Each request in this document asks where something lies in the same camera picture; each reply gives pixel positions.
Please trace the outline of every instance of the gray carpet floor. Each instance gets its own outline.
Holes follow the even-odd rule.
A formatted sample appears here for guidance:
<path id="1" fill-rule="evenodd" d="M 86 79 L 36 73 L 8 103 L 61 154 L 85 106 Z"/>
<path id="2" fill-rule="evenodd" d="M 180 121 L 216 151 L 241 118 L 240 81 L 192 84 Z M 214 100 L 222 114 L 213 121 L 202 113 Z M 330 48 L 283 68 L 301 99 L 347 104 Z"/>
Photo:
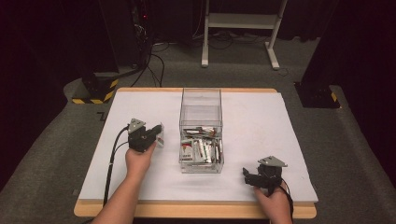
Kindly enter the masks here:
<path id="1" fill-rule="evenodd" d="M 201 48 L 158 45 L 153 52 L 165 63 L 164 87 L 274 88 L 282 93 L 318 194 L 318 215 L 295 223 L 396 223 L 396 191 L 354 119 L 343 91 L 331 86 L 342 108 L 303 108 L 293 82 L 300 81 L 317 41 L 277 40 L 282 67 L 271 68 L 262 42 L 210 49 L 209 66 L 201 67 Z M 223 42 L 211 41 L 221 47 Z M 149 64 L 158 76 L 162 64 Z M 117 88 L 129 87 L 137 75 L 123 77 Z M 80 80 L 64 87 L 71 99 Z M 154 87 L 147 70 L 136 87 Z M 64 110 L 36 139 L 0 194 L 0 223 L 82 223 L 73 209 L 88 171 L 111 101 L 74 105 Z M 215 220 L 139 219 L 139 223 L 219 223 Z M 261 223 L 234 220 L 232 223 Z"/>

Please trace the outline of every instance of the open container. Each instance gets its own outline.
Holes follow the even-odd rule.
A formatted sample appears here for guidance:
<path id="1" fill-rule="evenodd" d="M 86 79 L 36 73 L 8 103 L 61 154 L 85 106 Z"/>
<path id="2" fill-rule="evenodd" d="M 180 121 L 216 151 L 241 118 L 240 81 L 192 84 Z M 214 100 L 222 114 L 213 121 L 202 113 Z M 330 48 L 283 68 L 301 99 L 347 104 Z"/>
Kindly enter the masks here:
<path id="1" fill-rule="evenodd" d="M 182 173 L 219 174 L 224 164 L 220 89 L 183 89 L 180 109 Z"/>

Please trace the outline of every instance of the table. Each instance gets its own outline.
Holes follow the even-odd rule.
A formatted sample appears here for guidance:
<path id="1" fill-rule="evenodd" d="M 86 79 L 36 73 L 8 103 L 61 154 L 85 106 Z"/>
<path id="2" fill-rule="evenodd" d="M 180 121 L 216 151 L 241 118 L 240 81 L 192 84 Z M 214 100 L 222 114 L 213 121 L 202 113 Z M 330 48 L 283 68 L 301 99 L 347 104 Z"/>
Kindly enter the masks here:
<path id="1" fill-rule="evenodd" d="M 202 67 L 209 66 L 209 47 L 208 34 L 209 27 L 223 28 L 244 28 L 244 29 L 268 29 L 273 30 L 269 42 L 265 42 L 265 49 L 271 61 L 274 70 L 278 70 L 279 63 L 277 61 L 274 44 L 277 32 L 282 22 L 283 13 L 288 0 L 282 0 L 279 11 L 276 15 L 254 15 L 254 14 L 233 14 L 233 13 L 210 13 L 209 0 L 206 0 L 205 9 L 205 29 L 204 29 L 204 45 L 202 50 Z"/>
<path id="2" fill-rule="evenodd" d="M 114 123 L 118 123 L 115 126 L 120 126 L 122 123 L 127 120 L 129 121 L 131 119 L 131 112 L 134 111 L 135 114 L 139 114 L 139 117 L 137 119 L 142 119 L 147 123 L 147 127 L 152 127 L 155 125 L 157 120 L 154 120 L 154 122 L 150 123 L 149 122 L 149 117 L 152 117 L 152 112 L 148 112 L 145 114 L 141 114 L 141 106 L 136 105 L 137 102 L 143 104 L 142 102 L 150 102 L 151 100 L 156 100 L 155 97 L 162 97 L 167 96 L 169 98 L 172 98 L 171 101 L 180 101 L 181 103 L 181 88 L 160 88 L 160 89 L 154 89 L 154 88 L 121 88 L 117 91 L 116 96 L 113 101 L 113 105 L 110 108 L 110 112 L 107 116 L 107 121 L 104 127 L 104 130 L 102 132 L 102 135 L 100 137 L 97 149 L 95 150 L 95 154 L 93 155 L 92 158 L 92 164 L 90 166 L 90 170 L 87 173 L 87 177 L 84 181 L 83 188 L 81 190 L 81 193 L 78 197 L 78 201 L 75 206 L 75 214 L 79 217 L 94 217 L 96 216 L 100 210 L 102 209 L 102 192 L 105 186 L 106 182 L 106 171 L 107 166 L 106 163 L 108 163 L 109 159 L 109 154 L 108 157 L 104 156 L 100 152 L 102 150 L 102 146 L 108 145 L 112 146 L 114 144 L 114 138 L 115 135 L 117 135 L 119 131 L 119 127 L 113 127 Z M 261 212 L 260 207 L 256 204 L 254 201 L 254 196 L 252 194 L 252 190 L 249 186 L 246 186 L 243 183 L 243 177 L 242 177 L 242 167 L 239 167 L 239 164 L 237 167 L 231 166 L 231 164 L 235 164 L 236 162 L 240 162 L 243 159 L 233 157 L 231 154 L 231 149 L 232 145 L 227 144 L 227 142 L 232 143 L 234 139 L 231 139 L 229 136 L 230 133 L 230 120 L 231 120 L 231 115 L 233 113 L 227 113 L 225 109 L 227 109 L 228 106 L 230 106 L 230 96 L 233 94 L 240 95 L 243 94 L 253 94 L 254 96 L 257 95 L 263 95 L 265 94 L 266 96 L 274 96 L 270 98 L 276 98 L 278 99 L 280 96 L 280 93 L 277 93 L 273 89 L 221 89 L 222 92 L 222 105 L 223 105 L 223 121 L 224 121 L 224 129 L 223 129 L 223 142 L 224 142 L 224 153 L 225 153 L 225 163 L 224 167 L 222 170 L 222 175 L 186 175 L 186 174 L 181 174 L 181 171 L 179 170 L 179 165 L 178 165 L 178 158 L 169 159 L 172 157 L 175 157 L 173 152 L 170 152 L 169 148 L 166 148 L 166 146 L 173 146 L 177 145 L 178 147 L 178 136 L 172 137 L 169 136 L 169 133 L 174 133 L 178 132 L 178 123 L 176 125 L 173 124 L 168 124 L 167 120 L 164 120 L 164 126 L 165 126 L 165 131 L 164 131 L 164 139 L 165 139 L 165 148 L 163 148 L 161 151 L 156 150 L 153 155 L 152 159 L 152 164 L 150 169 L 148 170 L 145 183 L 142 185 L 142 191 L 140 192 L 139 196 L 139 203 L 135 211 L 135 216 L 136 217 L 184 217 L 184 218 L 265 218 L 265 215 Z M 158 100 L 158 106 L 164 106 L 164 105 L 170 105 L 171 102 L 166 102 L 164 98 L 161 98 Z M 280 105 L 281 110 L 283 111 L 282 113 L 286 113 L 286 108 L 284 107 L 284 102 L 278 102 Z M 162 114 L 165 114 L 166 117 L 169 117 L 167 113 L 169 111 L 178 111 L 179 108 L 171 108 L 172 106 L 168 106 L 170 108 L 163 108 Z M 120 116 L 121 114 L 125 114 L 126 118 L 122 118 Z M 174 118 L 169 118 L 169 119 L 177 119 L 178 115 L 175 115 Z M 268 119 L 268 125 L 270 125 L 271 122 L 273 122 L 273 119 Z M 290 121 L 286 120 L 285 122 L 289 128 L 291 128 Z M 295 144 L 297 142 L 295 135 L 294 137 L 290 138 L 290 143 L 284 143 L 280 142 L 279 144 Z M 280 155 L 282 155 L 282 150 L 277 150 Z M 119 158 L 116 156 L 116 161 L 113 169 L 113 179 L 112 179 L 112 186 L 113 188 L 110 188 L 110 191 L 114 191 L 115 188 L 117 187 L 118 183 L 121 182 L 123 179 L 122 177 L 122 172 L 124 172 L 124 168 L 122 166 L 122 159 L 123 159 L 123 154 L 118 153 Z M 312 185 L 310 184 L 309 181 L 309 175 L 304 173 L 306 171 L 306 167 L 304 164 L 304 159 L 301 164 L 298 165 L 293 165 L 294 161 L 298 161 L 298 156 L 292 159 L 287 159 L 289 162 L 290 167 L 295 167 L 296 170 L 291 170 L 289 169 L 288 171 L 284 169 L 284 175 L 283 177 L 288 181 L 291 189 L 291 195 L 292 197 L 295 197 L 297 200 L 294 202 L 294 218 L 313 218 L 316 216 L 317 211 L 316 207 L 314 205 L 314 202 L 318 201 L 318 198 L 316 196 L 316 193 L 313 191 Z M 248 163 L 251 163 L 252 166 L 247 168 L 250 169 L 251 173 L 254 172 L 254 167 L 258 166 L 258 163 L 255 163 L 255 161 L 248 161 Z M 302 175 L 298 175 L 295 173 L 295 171 L 300 170 L 302 171 Z M 175 195 L 170 195 L 172 194 L 172 187 L 166 187 L 169 185 L 168 182 L 166 182 L 166 179 L 170 179 L 169 177 L 166 177 L 162 179 L 162 177 L 158 176 L 158 171 L 162 172 L 174 172 L 176 174 L 172 174 L 175 176 L 175 179 L 172 180 L 172 182 L 177 182 L 181 183 L 183 185 L 183 182 L 188 182 L 185 181 L 185 178 L 188 179 L 194 179 L 194 178 L 207 178 L 207 179 L 227 179 L 230 175 L 228 175 L 227 172 L 229 170 L 232 170 L 231 173 L 241 173 L 237 174 L 238 181 L 235 182 L 235 184 L 232 186 L 232 188 L 236 188 L 236 190 L 242 190 L 244 192 L 238 193 L 240 195 L 233 195 L 227 192 L 232 192 L 235 189 L 226 189 L 227 187 L 221 186 L 221 191 L 224 191 L 225 193 L 223 195 L 218 195 L 217 199 L 214 200 L 208 200 L 208 199 L 203 199 L 203 200 L 195 200 L 195 199 L 188 199 L 188 200 L 183 200 L 181 199 L 183 196 L 183 193 L 178 192 Z M 309 189 L 308 194 L 305 195 L 305 193 L 299 193 L 299 194 L 294 194 L 293 196 L 293 191 L 299 191 L 302 192 L 304 189 L 298 189 L 296 185 L 293 184 L 294 181 L 292 180 L 291 176 L 296 176 L 298 178 L 297 181 L 303 181 L 299 183 L 298 185 L 302 184 L 307 184 L 307 186 L 303 186 L 304 189 Z M 161 188 L 161 192 L 159 190 L 155 189 L 152 190 L 150 189 L 149 186 L 152 186 L 152 183 L 159 182 L 163 186 L 157 186 L 157 188 Z M 90 194 L 94 194 L 95 191 L 99 191 L 99 196 L 90 196 Z M 200 192 L 194 192 L 194 195 L 197 196 L 188 196 L 188 197 L 198 197 L 199 199 L 204 198 L 205 195 L 201 195 Z M 169 198 L 166 197 L 175 197 L 174 200 L 170 200 Z"/>

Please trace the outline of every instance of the white metal stand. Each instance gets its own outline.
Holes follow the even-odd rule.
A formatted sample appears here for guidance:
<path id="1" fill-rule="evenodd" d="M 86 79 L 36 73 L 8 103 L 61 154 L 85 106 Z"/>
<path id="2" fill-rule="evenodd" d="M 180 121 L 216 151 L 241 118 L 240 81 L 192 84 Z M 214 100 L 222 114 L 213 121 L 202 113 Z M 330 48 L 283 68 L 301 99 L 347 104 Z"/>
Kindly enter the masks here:
<path id="1" fill-rule="evenodd" d="M 288 0 L 282 0 L 280 9 L 276 15 L 209 13 L 209 1 L 210 0 L 206 0 L 202 67 L 209 66 L 209 48 L 207 39 L 209 27 L 223 27 L 273 30 L 270 42 L 265 42 L 265 48 L 267 49 L 272 67 L 275 70 L 279 69 L 279 63 L 277 62 L 274 53 L 274 44 L 280 23 L 282 22 L 283 12 L 285 11 Z"/>

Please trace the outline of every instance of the hand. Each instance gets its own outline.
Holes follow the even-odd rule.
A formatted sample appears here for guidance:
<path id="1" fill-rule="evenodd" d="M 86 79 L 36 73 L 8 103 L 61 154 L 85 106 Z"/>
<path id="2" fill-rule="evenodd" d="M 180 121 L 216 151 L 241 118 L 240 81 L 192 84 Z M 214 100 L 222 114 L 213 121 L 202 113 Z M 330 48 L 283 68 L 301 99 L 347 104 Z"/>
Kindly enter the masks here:
<path id="1" fill-rule="evenodd" d="M 143 181 L 147 170 L 151 164 L 151 156 L 154 152 L 156 142 L 148 147 L 147 151 L 144 153 L 137 152 L 129 148 L 125 153 L 126 162 L 126 179 L 133 179 L 139 183 Z"/>
<path id="2" fill-rule="evenodd" d="M 286 184 L 282 182 L 281 186 L 284 189 Z M 266 196 L 260 188 L 254 187 L 254 193 L 259 200 L 262 211 L 268 216 L 272 224 L 292 223 L 288 197 L 282 189 L 276 188 L 271 196 Z"/>

